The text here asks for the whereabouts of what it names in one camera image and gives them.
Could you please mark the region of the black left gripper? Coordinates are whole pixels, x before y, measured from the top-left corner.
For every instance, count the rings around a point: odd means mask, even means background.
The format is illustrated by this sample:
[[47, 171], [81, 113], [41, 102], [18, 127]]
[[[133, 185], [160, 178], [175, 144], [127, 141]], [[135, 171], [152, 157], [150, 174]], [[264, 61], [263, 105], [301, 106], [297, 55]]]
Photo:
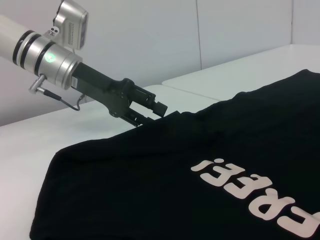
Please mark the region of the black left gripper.
[[84, 63], [79, 63], [72, 73], [72, 88], [107, 107], [114, 117], [138, 127], [150, 123], [153, 119], [145, 117], [130, 108], [131, 101], [164, 117], [168, 107], [156, 102], [156, 95], [139, 86], [130, 79], [114, 80]]

